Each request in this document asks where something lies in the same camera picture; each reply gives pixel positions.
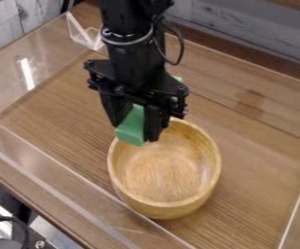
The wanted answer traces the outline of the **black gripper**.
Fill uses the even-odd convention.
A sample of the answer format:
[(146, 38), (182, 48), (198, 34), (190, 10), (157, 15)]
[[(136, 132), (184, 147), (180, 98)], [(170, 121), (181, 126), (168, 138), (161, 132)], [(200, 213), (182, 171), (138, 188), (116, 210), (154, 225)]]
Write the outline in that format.
[[(108, 44), (109, 58), (84, 62), (89, 87), (100, 92), (101, 102), (113, 126), (125, 120), (133, 103), (125, 95), (130, 90), (158, 89), (170, 75), (166, 69), (166, 48), (162, 42)], [(169, 126), (169, 113), (154, 105), (145, 107), (145, 140), (160, 140)]]

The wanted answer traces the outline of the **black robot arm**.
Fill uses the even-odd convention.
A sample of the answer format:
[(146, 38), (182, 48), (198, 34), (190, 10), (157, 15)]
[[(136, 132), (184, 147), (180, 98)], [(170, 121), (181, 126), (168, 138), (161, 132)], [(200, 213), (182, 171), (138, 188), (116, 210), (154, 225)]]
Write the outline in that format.
[(178, 33), (165, 17), (174, 0), (100, 0), (100, 37), (109, 57), (84, 63), (89, 87), (126, 143), (160, 139), (172, 118), (186, 115), (188, 86), (168, 72), (180, 64), (166, 54), (166, 31)]

